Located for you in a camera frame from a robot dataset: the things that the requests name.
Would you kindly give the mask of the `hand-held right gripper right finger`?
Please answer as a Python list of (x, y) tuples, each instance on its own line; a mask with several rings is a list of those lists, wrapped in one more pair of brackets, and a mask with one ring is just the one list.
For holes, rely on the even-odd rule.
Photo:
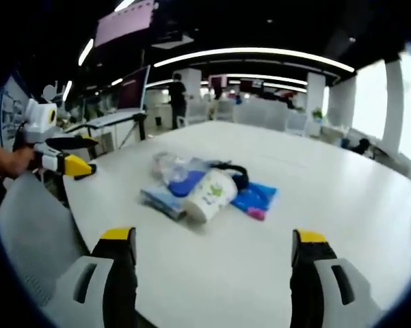
[(382, 310), (366, 277), (324, 235), (293, 230), (291, 327), (372, 327)]

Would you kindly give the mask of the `person's left hand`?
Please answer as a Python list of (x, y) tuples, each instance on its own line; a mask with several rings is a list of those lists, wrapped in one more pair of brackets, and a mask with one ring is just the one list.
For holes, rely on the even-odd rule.
[(0, 176), (15, 178), (24, 173), (34, 159), (34, 149), (24, 146), (13, 152), (0, 146)]

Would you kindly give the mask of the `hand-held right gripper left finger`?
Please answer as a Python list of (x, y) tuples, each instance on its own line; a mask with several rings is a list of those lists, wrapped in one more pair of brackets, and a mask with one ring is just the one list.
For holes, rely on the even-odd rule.
[(55, 327), (137, 327), (136, 229), (106, 231), (57, 280), (43, 312)]

